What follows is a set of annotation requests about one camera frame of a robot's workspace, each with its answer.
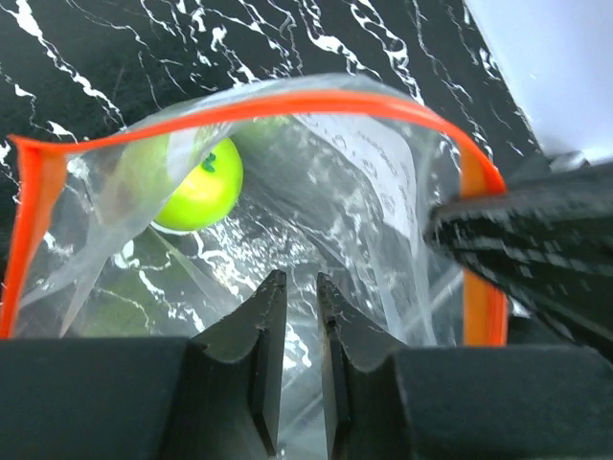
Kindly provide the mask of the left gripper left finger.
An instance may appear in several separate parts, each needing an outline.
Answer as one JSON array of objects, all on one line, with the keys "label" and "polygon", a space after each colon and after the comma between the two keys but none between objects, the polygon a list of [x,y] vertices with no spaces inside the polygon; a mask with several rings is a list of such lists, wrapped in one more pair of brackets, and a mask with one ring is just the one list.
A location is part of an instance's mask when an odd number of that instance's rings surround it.
[{"label": "left gripper left finger", "polygon": [[276,455],[286,312],[286,275],[273,270],[235,311],[189,341],[163,458]]}]

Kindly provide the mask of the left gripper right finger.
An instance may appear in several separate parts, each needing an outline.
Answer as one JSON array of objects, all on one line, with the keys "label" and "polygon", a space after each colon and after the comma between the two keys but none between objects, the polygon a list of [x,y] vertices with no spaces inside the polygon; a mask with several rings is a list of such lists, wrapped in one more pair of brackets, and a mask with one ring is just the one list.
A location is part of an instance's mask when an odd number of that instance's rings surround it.
[{"label": "left gripper right finger", "polygon": [[404,345],[317,276],[329,459],[407,459],[410,437],[393,353]]}]

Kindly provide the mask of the clear zip top bag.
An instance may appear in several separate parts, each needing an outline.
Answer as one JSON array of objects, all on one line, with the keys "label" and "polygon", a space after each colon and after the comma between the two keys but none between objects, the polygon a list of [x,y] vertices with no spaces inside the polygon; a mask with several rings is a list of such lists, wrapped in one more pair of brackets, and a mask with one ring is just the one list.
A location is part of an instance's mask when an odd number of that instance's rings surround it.
[{"label": "clear zip top bag", "polygon": [[[244,172],[233,210],[191,232],[157,225],[225,138]],[[1,304],[5,459],[165,459],[189,341],[273,270],[286,275],[287,312],[271,459],[328,455],[319,273],[403,345],[507,341],[504,294],[422,237],[432,207],[505,182],[460,129],[384,84],[265,80],[100,139],[13,143],[21,187]]]}]

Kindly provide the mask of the green fake lime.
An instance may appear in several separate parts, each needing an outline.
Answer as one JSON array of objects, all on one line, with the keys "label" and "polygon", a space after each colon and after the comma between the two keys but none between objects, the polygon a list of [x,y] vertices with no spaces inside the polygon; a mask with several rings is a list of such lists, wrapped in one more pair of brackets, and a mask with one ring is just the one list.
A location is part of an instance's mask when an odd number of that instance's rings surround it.
[{"label": "green fake lime", "polygon": [[237,204],[243,176],[235,143],[230,138],[221,140],[172,193],[154,222],[179,232],[217,223]]}]

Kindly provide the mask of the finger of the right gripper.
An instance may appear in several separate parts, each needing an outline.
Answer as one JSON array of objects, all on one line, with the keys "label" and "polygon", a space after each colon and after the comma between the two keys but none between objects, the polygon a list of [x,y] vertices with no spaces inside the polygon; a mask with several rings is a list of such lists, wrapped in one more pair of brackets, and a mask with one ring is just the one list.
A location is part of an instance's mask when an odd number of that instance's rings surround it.
[{"label": "finger of the right gripper", "polygon": [[426,244],[548,326],[612,357],[612,165],[432,209]]}]

